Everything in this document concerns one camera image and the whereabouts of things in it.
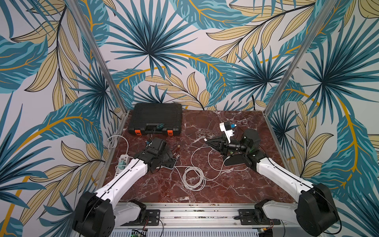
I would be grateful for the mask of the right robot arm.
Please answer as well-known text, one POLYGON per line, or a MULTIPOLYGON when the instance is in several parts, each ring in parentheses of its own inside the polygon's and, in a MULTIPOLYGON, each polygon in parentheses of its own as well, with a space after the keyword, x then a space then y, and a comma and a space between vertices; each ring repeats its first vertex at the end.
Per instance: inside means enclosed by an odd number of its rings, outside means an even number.
POLYGON ((281 220, 299 225, 307 234, 317 237, 336 223, 341 223, 331 191, 324 184, 313 184, 294 175, 267 156, 260 147, 255 129, 247 129, 240 140, 232 129, 222 129, 222 135, 206 139, 205 143, 223 155, 225 165, 246 165, 268 178, 293 199, 294 203, 265 199, 255 204, 251 215, 258 223, 281 220))

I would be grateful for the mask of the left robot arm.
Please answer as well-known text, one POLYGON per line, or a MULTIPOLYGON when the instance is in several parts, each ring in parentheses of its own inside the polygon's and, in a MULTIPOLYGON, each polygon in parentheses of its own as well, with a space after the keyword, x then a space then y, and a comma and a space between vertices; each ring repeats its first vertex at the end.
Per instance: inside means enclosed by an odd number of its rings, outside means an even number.
POLYGON ((154 138, 126 167, 95 192, 85 192, 74 211, 72 229, 81 237, 108 237, 114 228, 146 221, 146 205, 133 199, 119 204, 123 195, 143 176, 176 164, 166 140, 154 138))

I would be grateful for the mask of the phone with light case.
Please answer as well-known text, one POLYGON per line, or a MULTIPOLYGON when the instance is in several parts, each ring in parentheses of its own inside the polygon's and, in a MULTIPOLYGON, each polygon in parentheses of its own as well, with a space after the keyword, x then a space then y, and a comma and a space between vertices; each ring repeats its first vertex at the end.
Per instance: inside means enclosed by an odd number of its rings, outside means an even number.
POLYGON ((168 159, 162 166, 164 168, 172 170, 177 163, 177 160, 175 158, 168 159))

